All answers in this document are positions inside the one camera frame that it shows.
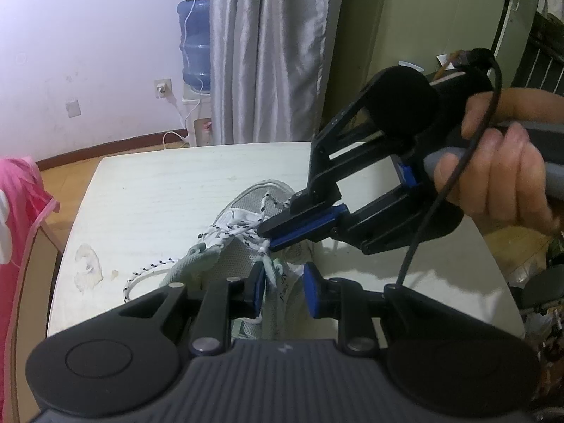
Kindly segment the person's right hand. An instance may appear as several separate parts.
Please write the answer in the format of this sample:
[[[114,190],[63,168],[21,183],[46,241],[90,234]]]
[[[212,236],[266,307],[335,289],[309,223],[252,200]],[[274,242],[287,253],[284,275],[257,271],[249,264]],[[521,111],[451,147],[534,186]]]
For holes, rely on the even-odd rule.
[[[522,225],[544,235],[563,230],[563,205],[545,194],[546,169],[523,121],[563,122],[563,97],[543,90],[502,90],[494,115],[505,133],[489,128],[447,196],[471,218]]]

